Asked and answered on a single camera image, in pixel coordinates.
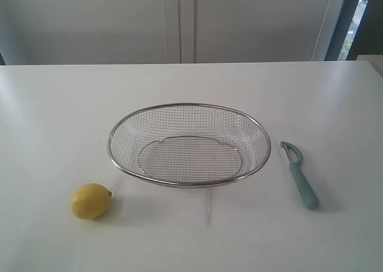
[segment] teal peeler handle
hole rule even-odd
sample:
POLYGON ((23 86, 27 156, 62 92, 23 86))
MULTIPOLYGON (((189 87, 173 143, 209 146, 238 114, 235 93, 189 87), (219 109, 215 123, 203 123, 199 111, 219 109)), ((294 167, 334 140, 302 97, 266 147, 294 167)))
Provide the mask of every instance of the teal peeler handle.
POLYGON ((306 206, 309 210, 314 210, 319 206, 319 200, 318 197, 315 195, 314 191, 312 190, 309 182, 305 178, 305 175, 300 169, 300 165, 303 161, 303 155, 300 152, 300 150, 288 143, 288 142, 281 142, 281 146, 286 146, 287 148, 291 149, 296 155, 297 155, 297 161, 291 161, 289 164, 289 169, 291 171, 291 174, 293 175, 294 181, 298 187, 300 196, 302 198, 303 204, 306 206))

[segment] white tabletop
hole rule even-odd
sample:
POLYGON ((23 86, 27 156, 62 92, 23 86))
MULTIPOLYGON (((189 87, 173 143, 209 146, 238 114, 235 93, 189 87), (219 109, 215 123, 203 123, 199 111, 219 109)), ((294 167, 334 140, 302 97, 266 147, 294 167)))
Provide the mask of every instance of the white tabletop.
POLYGON ((383 79, 367 62, 0 68, 0 271, 382 271, 383 79), (270 134, 259 172, 182 190, 110 162, 113 125, 147 106, 244 111, 270 134), (304 208, 279 141, 321 202, 304 208), (97 221, 72 191, 115 195, 97 221))

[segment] peeler handle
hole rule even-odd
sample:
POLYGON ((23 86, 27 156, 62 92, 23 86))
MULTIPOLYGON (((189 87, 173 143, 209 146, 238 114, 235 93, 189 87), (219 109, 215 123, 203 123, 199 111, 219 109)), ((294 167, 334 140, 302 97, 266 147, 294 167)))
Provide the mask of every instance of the peeler handle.
POLYGON ((318 197, 315 195, 309 182, 305 178, 305 175, 302 173, 300 169, 300 163, 290 163, 288 167, 290 168, 291 174, 294 177, 294 181, 298 187, 300 196, 303 200, 303 204, 307 207, 307 209, 316 209, 319 206, 318 197))

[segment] yellow lemon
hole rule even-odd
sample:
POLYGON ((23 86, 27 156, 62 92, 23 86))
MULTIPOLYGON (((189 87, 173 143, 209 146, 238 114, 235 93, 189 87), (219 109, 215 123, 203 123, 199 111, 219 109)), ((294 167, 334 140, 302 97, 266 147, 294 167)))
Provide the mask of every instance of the yellow lemon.
POLYGON ((103 214, 111 202, 112 193, 101 184, 85 184, 73 192, 71 207, 78 218, 93 219, 103 214))

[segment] oval mesh basket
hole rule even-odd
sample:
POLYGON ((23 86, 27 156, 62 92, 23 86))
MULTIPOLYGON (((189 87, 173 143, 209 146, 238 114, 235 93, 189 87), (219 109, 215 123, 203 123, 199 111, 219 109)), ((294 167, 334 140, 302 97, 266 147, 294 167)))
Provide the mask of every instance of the oval mesh basket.
POLYGON ((270 138, 249 115, 198 103, 136 111, 108 140, 112 162, 155 184, 211 187, 258 171, 270 156, 270 138))

